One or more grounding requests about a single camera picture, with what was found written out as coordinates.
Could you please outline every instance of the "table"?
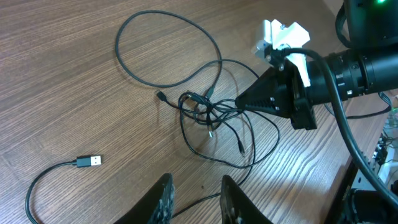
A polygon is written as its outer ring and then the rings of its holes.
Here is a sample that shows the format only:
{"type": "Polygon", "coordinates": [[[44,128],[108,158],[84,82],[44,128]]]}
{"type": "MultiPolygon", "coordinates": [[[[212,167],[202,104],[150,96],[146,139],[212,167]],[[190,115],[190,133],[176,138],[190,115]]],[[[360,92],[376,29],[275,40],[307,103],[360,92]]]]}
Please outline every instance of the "table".
{"type": "MultiPolygon", "coordinates": [[[[28,223],[24,197],[33,178],[76,156],[101,154],[103,165],[62,167],[46,175],[32,196],[34,215],[44,223],[112,223],[125,214],[165,172],[174,175],[176,210],[220,190],[237,170],[193,155],[181,136],[178,111],[155,97],[155,88],[129,77],[114,54],[120,25],[135,12],[160,9],[203,26],[224,58],[257,73],[267,65],[250,49],[263,19],[297,21],[322,55],[343,50],[334,17],[322,1],[7,0],[0,3],[0,220],[28,223]]],[[[185,22],[161,15],[138,17],[121,38],[127,65],[145,80],[173,83],[216,59],[211,42],[185,22]]],[[[217,67],[175,88],[172,102],[187,91],[203,93],[217,67]]],[[[225,63],[213,100],[234,98],[254,77],[225,63]]],[[[345,104],[347,114],[379,111],[376,95],[345,104]]],[[[253,169],[242,186],[274,223],[320,223],[325,219],[350,158],[334,117],[316,106],[318,129],[295,131],[287,119],[267,116],[281,129],[279,147],[253,169]]],[[[371,152],[385,116],[350,121],[363,151],[371,152]]],[[[256,144],[265,153],[275,131],[253,116],[256,144]]],[[[248,127],[230,122],[249,149],[248,127]]],[[[187,121],[187,134],[202,153],[244,162],[228,128],[209,139],[205,127],[187,121]]],[[[220,223],[218,199],[201,203],[173,223],[220,223]]]]}

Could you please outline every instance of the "wood grain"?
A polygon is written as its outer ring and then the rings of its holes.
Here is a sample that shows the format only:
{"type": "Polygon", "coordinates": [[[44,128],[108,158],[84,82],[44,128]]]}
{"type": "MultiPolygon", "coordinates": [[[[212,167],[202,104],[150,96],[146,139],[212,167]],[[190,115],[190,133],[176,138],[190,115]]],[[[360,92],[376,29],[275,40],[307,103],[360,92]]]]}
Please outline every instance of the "wood grain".
{"type": "MultiPolygon", "coordinates": [[[[250,49],[263,19],[297,21],[311,35],[310,49],[326,55],[341,45],[334,17],[316,0],[159,1],[5,0],[0,3],[0,222],[28,223],[24,197],[32,179],[52,164],[85,154],[101,154],[100,167],[61,167],[34,189],[32,208],[44,223],[112,223],[127,212],[165,172],[174,175],[176,209],[220,190],[225,174],[237,170],[194,156],[179,128],[178,111],[159,102],[155,88],[141,85],[117,63],[114,39],[135,12],[160,9],[203,26],[224,58],[257,73],[267,66],[250,49]]],[[[162,15],[138,17],[126,27],[120,50],[139,77],[173,83],[216,59],[211,42],[187,23],[162,15]]],[[[187,90],[203,93],[216,67],[175,88],[172,102],[187,90]]],[[[234,98],[254,77],[225,63],[213,100],[234,98]]],[[[345,104],[347,114],[384,107],[376,95],[345,104]]],[[[256,166],[242,186],[274,223],[320,223],[350,160],[334,117],[316,106],[318,129],[294,131],[290,121],[269,116],[281,129],[280,146],[256,166]]],[[[259,156],[275,142],[266,121],[253,119],[259,156]]],[[[350,121],[361,149],[376,145],[384,116],[350,121]]],[[[231,121],[251,147],[248,127],[231,121]]],[[[203,127],[187,121],[187,134],[202,153],[243,164],[235,138],[220,128],[209,139],[203,127]]],[[[220,223],[218,199],[201,203],[173,223],[220,223]]]]}

